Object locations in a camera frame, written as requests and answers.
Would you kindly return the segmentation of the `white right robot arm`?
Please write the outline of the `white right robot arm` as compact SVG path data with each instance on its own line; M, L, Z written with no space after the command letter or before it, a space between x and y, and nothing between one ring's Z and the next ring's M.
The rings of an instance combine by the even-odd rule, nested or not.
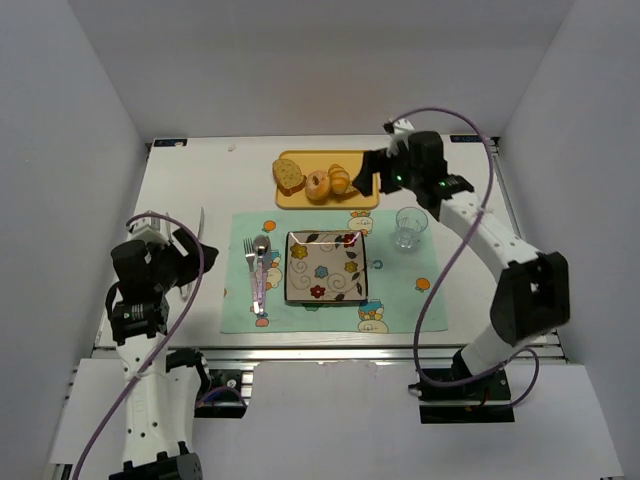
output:
M496 281L489 325L453 357L442 380L417 371L419 387L460 389L495 375L529 343L570 319L569 265L517 237L487 209L462 176L449 172L441 136L433 131L395 134L389 147L367 150L353 181L364 196L411 191L418 205L456 233L455 255L470 248Z

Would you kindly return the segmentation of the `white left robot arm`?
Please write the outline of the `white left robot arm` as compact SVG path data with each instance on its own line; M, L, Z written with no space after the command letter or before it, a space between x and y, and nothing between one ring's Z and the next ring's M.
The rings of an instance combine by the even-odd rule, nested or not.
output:
M219 252L179 237L170 242L130 240L111 252L117 282L105 300L112 338L124 378L134 387L125 399L126 434L122 468L116 479L200 479L192 447L196 400L211 379L202 353L194 348L168 352L166 294L208 272Z

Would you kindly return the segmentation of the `bread loaf slice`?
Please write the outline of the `bread loaf slice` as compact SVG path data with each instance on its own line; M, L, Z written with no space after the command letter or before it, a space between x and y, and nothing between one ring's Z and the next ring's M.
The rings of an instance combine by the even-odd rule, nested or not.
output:
M292 196L305 188L307 177L298 164L290 159L275 160L272 164L272 172L278 190L285 196Z

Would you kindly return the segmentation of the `small croissant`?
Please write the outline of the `small croissant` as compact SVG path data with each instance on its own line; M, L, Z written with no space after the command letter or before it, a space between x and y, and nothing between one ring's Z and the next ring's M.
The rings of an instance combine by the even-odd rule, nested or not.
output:
M343 195L351 185L349 173L339 164L333 164L328 169L328 176L332 193Z

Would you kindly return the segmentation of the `blue label right corner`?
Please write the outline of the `blue label right corner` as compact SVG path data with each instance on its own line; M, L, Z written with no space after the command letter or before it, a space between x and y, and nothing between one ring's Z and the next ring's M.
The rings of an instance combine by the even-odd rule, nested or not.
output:
M449 136L452 143L481 143L481 136L471 134L452 134Z

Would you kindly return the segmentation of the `blue label corner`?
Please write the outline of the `blue label corner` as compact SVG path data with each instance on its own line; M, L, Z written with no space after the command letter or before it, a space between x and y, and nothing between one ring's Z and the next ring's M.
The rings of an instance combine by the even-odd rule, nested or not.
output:
M184 147L188 143L186 138L177 138L177 139L155 139L153 142L154 148L174 148L174 147Z
M452 134L449 136L452 143L481 143L481 136L471 134Z

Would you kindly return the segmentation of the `clear drinking glass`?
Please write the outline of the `clear drinking glass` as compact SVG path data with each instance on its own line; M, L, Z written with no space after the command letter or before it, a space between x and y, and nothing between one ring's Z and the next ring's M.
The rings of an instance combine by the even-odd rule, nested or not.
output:
M414 250L429 224L427 213L416 207L404 207L395 217L395 243L399 250Z

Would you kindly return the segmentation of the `glazed donut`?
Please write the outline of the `glazed donut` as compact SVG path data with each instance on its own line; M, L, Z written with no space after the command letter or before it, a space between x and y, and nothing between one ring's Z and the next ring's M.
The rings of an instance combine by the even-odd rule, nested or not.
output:
M331 181L326 171L316 170L307 176L305 195L311 202L322 202L330 193Z

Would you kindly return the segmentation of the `yellow plastic tray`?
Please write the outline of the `yellow plastic tray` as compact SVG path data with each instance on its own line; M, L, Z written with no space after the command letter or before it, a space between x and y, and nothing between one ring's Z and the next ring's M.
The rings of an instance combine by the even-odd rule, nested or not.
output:
M327 171L331 165L338 164L349 173L351 178L354 178L361 170L363 153L363 150L285 150L278 159L293 161L306 176L317 170ZM372 186L371 196L363 196L360 192L356 192L341 199L330 193L321 202L309 200L304 190L286 196L276 188L275 203L279 208L288 210L373 210L380 202L378 174L373 176Z

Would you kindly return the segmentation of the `square floral plate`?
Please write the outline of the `square floral plate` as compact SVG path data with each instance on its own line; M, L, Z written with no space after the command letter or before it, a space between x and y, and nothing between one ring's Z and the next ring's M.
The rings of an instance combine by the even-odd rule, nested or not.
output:
M290 231L284 300L288 304L357 304L368 298L365 241L351 230Z

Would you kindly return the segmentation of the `green cartoon placemat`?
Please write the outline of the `green cartoon placemat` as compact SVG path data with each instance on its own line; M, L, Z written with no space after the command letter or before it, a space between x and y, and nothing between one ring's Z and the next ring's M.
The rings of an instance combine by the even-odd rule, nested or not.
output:
M429 230L419 245L395 243L396 212L271 211L240 213L231 224L221 330L225 334L350 332L400 334L414 329L440 273ZM284 300L286 236L290 231L351 230L365 241L368 298L357 304L288 304ZM253 312L243 240L266 235L271 242L265 316Z

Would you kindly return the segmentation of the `blue label left corner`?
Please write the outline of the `blue label left corner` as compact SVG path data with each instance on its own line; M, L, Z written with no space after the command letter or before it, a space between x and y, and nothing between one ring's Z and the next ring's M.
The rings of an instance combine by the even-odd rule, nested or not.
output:
M177 139L155 139L153 142L154 148L174 148L174 147L184 147L188 143L186 138L177 138Z

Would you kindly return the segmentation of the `aluminium front rail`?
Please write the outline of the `aluminium front rail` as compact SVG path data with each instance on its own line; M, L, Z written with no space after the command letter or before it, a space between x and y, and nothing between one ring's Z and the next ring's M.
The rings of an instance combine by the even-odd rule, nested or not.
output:
M542 363L563 364L566 357L559 343L559 337L551 334L551 343L534 344L531 349L536 352ZM371 361L409 361L413 354L410 346L285 346L281 348L246 347L246 348L198 348L211 363L215 362L244 362L256 363L260 361L340 361L340 360L371 360ZM461 346L426 346L419 348L421 361L440 362L449 365L454 353ZM93 359L117 359L115 347L96 348L91 354Z

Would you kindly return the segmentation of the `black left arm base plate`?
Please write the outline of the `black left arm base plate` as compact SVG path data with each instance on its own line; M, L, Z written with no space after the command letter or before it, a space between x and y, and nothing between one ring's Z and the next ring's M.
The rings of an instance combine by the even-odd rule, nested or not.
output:
M197 419L241 419L249 404L253 371L229 368L209 370L210 386L195 406Z

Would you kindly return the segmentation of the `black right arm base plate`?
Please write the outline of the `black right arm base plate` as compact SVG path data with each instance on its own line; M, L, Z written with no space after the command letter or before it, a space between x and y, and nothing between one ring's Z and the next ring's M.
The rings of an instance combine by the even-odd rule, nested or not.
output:
M408 391L418 398L420 421L425 425L515 422L504 371L458 387L437 388L419 380L410 384Z

